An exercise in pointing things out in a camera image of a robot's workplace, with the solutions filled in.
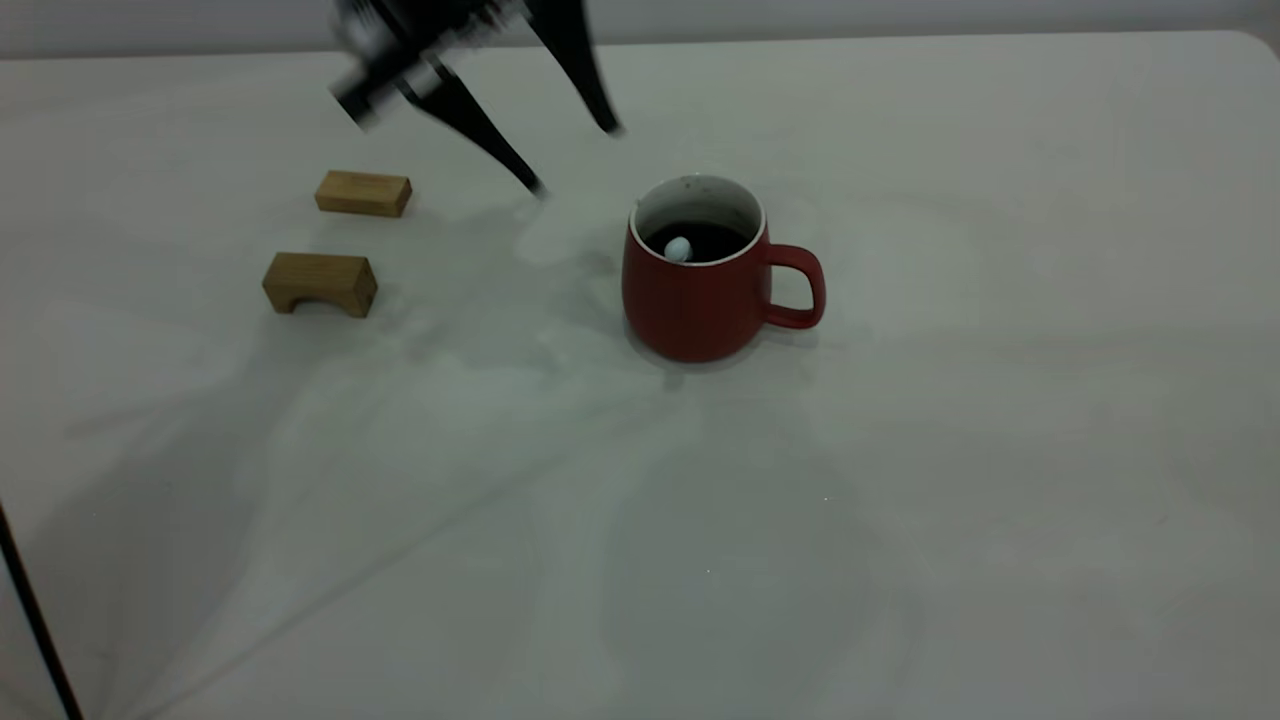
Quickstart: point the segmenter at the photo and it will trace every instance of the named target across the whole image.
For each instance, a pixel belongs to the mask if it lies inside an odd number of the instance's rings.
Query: mug rim
[[[744,247],[742,250],[739,250],[737,252],[735,252],[732,255],[728,255],[726,258],[721,258],[719,260],[712,260],[710,263],[672,263],[671,260],[668,260],[666,258],[666,255],[658,255],[657,252],[653,251],[652,247],[649,247],[648,245],[644,243],[644,241],[640,240],[640,229],[636,227],[636,215],[640,214],[640,204],[644,202],[645,197],[649,197],[650,195],[653,195],[654,192],[657,192],[662,187],[666,187],[668,184],[677,183],[677,182],[684,182],[684,181],[690,179],[690,178],[722,181],[722,182],[726,182],[728,184],[732,184],[732,186],[737,187],[739,190],[741,190],[742,192],[745,192],[751,199],[751,202],[755,204],[755,210],[760,214],[760,223],[759,223],[759,227],[755,228],[755,237],[751,238],[751,242],[746,243],[746,247]],[[630,231],[627,234],[630,236],[630,241],[631,242],[635,242],[636,245],[639,245],[641,250],[644,250],[645,252],[648,252],[653,258],[657,258],[657,259],[662,260],[663,263],[666,263],[668,265],[675,265],[677,268],[714,268],[716,265],[723,265],[726,263],[732,263],[733,260],[737,260],[739,258],[741,258],[741,256],[746,255],[748,252],[750,252],[751,249],[755,247],[755,245],[758,242],[760,242],[760,238],[764,237],[764,231],[768,227],[769,227],[769,218],[768,218],[768,215],[764,214],[764,204],[760,202],[760,197],[756,196],[755,192],[751,191],[751,188],[744,186],[742,183],[740,183],[740,182],[737,182],[737,181],[735,181],[732,178],[727,178],[724,176],[716,176],[716,174],[710,174],[710,173],[690,173],[690,174],[678,176],[678,177],[668,178],[668,179],[664,179],[664,181],[659,182],[658,184],[655,184],[655,186],[650,187],[649,190],[646,190],[644,192],[644,195],[641,195],[640,199],[636,200],[635,206],[631,208],[631,217],[627,219],[627,231]]]

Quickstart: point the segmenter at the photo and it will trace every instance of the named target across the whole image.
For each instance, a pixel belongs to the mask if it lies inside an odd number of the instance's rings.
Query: robotic arm
[[[360,58],[357,76],[334,90],[357,123],[393,91],[493,155],[530,191],[541,182],[442,61],[460,44],[479,45],[516,15],[525,15],[573,82],[600,129],[621,132],[600,82],[582,0],[337,0],[334,32]],[[420,94],[407,76],[429,68],[435,85]]]

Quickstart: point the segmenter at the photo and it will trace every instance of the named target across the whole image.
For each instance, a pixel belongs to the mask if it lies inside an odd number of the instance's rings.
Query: black cable
[[[31,580],[27,579],[27,570],[18,555],[18,543],[13,539],[9,519],[4,515],[4,505],[0,505],[0,550],[4,551],[4,561],[9,566],[13,587],[18,591],[22,611],[27,615],[27,624],[31,625],[31,633],[36,635],[36,644],[40,646],[40,656],[45,659],[45,669],[49,670],[49,676],[54,680],[54,689],[58,691],[58,700],[61,701],[63,710],[67,711],[67,720],[84,720],[79,705],[76,702],[76,693],[72,692],[72,684],[67,680],[63,662],[58,659],[54,638],[49,634],[49,626],[45,625],[45,616],[40,612],[36,592],[31,588]]]

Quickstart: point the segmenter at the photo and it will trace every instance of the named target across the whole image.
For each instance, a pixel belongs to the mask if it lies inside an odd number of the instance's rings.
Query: wooden arch block
[[[262,290],[276,313],[289,314],[298,302],[319,300],[365,318],[378,295],[378,281],[367,258],[278,252],[262,278]]]

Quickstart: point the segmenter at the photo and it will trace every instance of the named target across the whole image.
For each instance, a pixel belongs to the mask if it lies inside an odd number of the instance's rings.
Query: white wall
[[[602,41],[1236,27],[1276,4],[1277,0],[589,0],[591,22]],[[0,56],[328,47],[328,6],[329,0],[0,0]]]

